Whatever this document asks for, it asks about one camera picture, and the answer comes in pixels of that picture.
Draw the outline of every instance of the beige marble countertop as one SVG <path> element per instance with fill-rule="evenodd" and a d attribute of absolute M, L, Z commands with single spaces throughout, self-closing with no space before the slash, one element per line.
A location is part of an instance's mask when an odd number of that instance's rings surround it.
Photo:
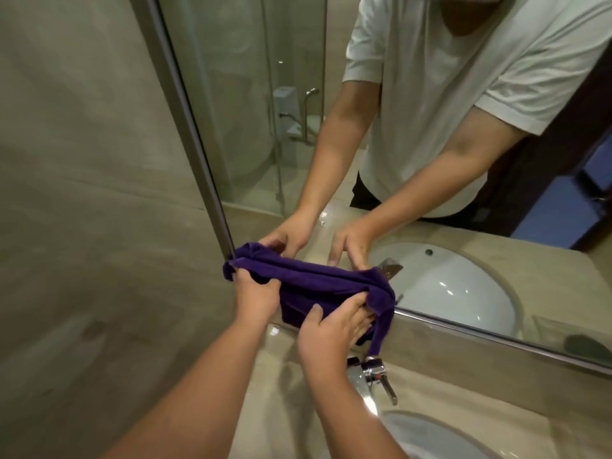
<path fill-rule="evenodd" d="M 298 259 L 325 264 L 333 233 L 364 213 L 332 200 Z M 472 260 L 514 296 L 522 307 L 523 322 L 540 316 L 611 333 L 612 291 L 584 253 L 426 222 L 407 225 L 375 242 L 373 248 L 395 242 L 441 246 Z M 346 254 L 340 267 L 350 268 Z"/>
<path fill-rule="evenodd" d="M 231 459 L 308 458 L 324 451 L 323 430 L 297 360 L 294 331 L 268 327 L 247 391 Z M 459 430 L 503 459 L 557 459 L 546 417 L 387 364 L 398 395 L 393 408 L 375 387 L 381 412 L 428 416 Z"/>

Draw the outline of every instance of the shower glass panel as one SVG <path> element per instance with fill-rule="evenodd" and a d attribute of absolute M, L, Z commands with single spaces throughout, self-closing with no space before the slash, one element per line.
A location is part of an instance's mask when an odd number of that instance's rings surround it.
<path fill-rule="evenodd" d="M 290 214 L 322 121 L 326 0 L 158 1 L 220 199 Z"/>

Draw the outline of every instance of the chrome faucet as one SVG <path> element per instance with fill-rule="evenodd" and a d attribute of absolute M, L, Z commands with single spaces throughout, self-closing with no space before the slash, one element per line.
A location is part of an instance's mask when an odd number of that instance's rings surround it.
<path fill-rule="evenodd" d="M 364 362 L 361 362 L 358 357 L 351 357 L 346 361 L 348 367 L 346 374 L 351 384 L 363 398 L 366 407 L 375 416 L 378 415 L 378 408 L 372 396 L 373 385 L 382 385 L 393 405 L 397 406 L 397 395 L 389 383 L 387 369 L 382 362 L 383 360 L 377 356 L 368 356 Z"/>

